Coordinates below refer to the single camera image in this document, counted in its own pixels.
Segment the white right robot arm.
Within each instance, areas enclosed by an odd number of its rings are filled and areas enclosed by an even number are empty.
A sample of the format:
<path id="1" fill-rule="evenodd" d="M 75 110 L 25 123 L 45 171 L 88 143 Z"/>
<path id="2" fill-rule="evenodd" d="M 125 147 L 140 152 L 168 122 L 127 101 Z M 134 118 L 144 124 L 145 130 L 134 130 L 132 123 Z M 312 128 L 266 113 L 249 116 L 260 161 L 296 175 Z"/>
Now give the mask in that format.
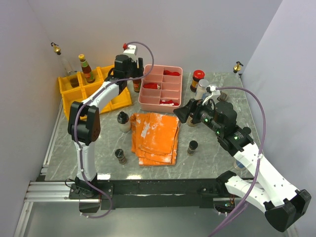
<path id="1" fill-rule="evenodd" d="M 273 165 L 259 153 L 250 136 L 251 129 L 237 125 L 237 113 L 229 102 L 204 103 L 191 99 L 185 106 L 174 110 L 181 123 L 192 117 L 194 124 L 203 123 L 217 136 L 220 146 L 239 161 L 259 183 L 251 187 L 231 171 L 218 177 L 216 191 L 220 196 L 229 194 L 246 198 L 260 209 L 267 221 L 279 232 L 285 232 L 307 211 L 311 194 L 288 182 Z"/>

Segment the dark spice shaker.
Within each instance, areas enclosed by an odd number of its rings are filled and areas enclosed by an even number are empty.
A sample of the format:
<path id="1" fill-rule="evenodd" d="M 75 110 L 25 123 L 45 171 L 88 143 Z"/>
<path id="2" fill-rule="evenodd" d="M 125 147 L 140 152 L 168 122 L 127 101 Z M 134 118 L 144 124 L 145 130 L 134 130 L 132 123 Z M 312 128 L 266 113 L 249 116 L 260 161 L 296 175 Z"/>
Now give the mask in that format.
<path id="1" fill-rule="evenodd" d="M 127 162 L 123 149 L 116 149 L 115 156 L 118 159 L 120 164 L 124 165 Z"/>

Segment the sauce bottle green label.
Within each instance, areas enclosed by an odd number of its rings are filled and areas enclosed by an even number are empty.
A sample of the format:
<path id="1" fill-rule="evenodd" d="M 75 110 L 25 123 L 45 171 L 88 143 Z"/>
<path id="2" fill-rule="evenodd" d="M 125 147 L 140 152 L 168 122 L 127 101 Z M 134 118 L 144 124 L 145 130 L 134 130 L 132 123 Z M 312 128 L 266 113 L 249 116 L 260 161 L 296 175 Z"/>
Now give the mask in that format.
<path id="1" fill-rule="evenodd" d="M 83 72 L 83 75 L 84 75 L 86 81 L 88 83 L 95 82 L 95 77 L 94 77 L 94 75 L 92 73 L 92 69 L 91 69 L 89 63 L 87 62 L 87 60 L 85 58 L 85 55 L 84 54 L 80 54 L 79 55 L 79 60 L 80 60 L 81 69 L 82 69 L 82 72 Z"/>

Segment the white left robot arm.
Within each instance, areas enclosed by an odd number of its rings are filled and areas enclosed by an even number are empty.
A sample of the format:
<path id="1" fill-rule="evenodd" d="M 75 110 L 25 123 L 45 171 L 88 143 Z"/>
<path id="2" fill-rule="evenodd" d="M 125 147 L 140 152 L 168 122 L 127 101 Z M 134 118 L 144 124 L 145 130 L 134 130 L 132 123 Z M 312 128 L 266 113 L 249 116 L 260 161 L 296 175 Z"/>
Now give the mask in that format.
<path id="1" fill-rule="evenodd" d="M 94 198 L 99 192 L 94 151 L 101 131 L 100 111 L 123 92 L 127 80 L 140 79 L 143 75 L 143 58 L 134 61 L 128 55 L 117 55 L 114 67 L 96 92 L 82 102 L 74 101 L 70 106 L 68 133 L 74 142 L 78 161 L 75 186 L 87 198 Z"/>

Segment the sauce bottle yellow cap back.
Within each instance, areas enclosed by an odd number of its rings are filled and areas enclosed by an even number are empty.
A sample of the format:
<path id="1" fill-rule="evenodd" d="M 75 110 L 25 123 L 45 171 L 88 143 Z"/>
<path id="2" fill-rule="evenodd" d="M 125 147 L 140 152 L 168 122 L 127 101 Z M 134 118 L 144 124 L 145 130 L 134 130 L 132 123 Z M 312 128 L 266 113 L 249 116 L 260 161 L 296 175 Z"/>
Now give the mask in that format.
<path id="1" fill-rule="evenodd" d="M 142 83 L 141 79 L 133 80 L 133 90 L 134 90 L 134 92 L 136 92 L 136 93 L 140 92 L 141 83 Z"/>

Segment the white bottle black cap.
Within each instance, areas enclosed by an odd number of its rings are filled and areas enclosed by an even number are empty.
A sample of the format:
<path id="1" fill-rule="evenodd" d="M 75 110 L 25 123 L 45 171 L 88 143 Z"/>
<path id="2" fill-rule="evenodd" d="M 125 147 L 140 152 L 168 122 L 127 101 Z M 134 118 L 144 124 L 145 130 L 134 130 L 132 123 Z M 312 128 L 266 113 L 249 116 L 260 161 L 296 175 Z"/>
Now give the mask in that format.
<path id="1" fill-rule="evenodd" d="M 117 121 L 121 132 L 128 132 L 131 129 L 131 123 L 127 113 L 121 111 L 117 116 Z"/>

